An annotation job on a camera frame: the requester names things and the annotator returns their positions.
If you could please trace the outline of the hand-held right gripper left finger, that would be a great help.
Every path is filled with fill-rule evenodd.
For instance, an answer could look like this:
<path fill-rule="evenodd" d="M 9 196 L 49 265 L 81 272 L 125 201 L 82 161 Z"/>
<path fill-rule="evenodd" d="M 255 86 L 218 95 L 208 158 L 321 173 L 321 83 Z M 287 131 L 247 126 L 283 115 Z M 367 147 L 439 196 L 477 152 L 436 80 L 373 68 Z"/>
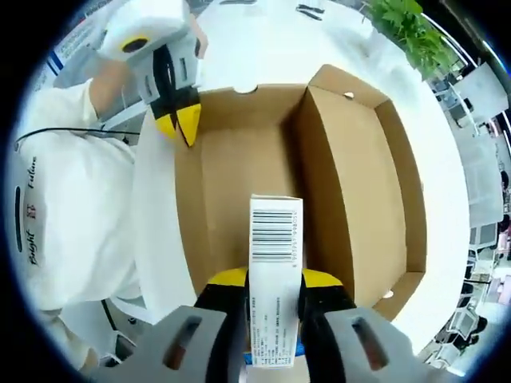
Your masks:
<path fill-rule="evenodd" d="M 244 363 L 248 269 L 212 277 L 194 306 L 160 320 L 130 358 L 131 382 L 237 382 Z"/>

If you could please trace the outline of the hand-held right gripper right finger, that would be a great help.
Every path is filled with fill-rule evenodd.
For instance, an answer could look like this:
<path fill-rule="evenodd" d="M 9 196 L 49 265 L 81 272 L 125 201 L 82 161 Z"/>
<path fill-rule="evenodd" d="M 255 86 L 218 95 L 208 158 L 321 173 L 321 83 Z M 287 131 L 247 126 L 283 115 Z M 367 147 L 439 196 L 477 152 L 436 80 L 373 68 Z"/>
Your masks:
<path fill-rule="evenodd" d="M 304 269 L 298 314 L 311 382 L 427 382 L 409 338 L 357 307 L 336 277 Z"/>

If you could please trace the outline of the person's left hand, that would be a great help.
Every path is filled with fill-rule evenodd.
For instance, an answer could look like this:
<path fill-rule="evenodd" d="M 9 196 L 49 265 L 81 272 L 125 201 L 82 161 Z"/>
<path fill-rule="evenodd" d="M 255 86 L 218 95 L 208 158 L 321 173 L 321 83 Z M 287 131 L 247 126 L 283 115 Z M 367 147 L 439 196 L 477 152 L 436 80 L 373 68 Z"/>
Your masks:
<path fill-rule="evenodd" d="M 191 27 L 196 35 L 198 46 L 196 48 L 196 55 L 199 59 L 203 59 L 208 48 L 208 37 L 203 29 L 200 27 L 194 15 L 191 16 Z"/>

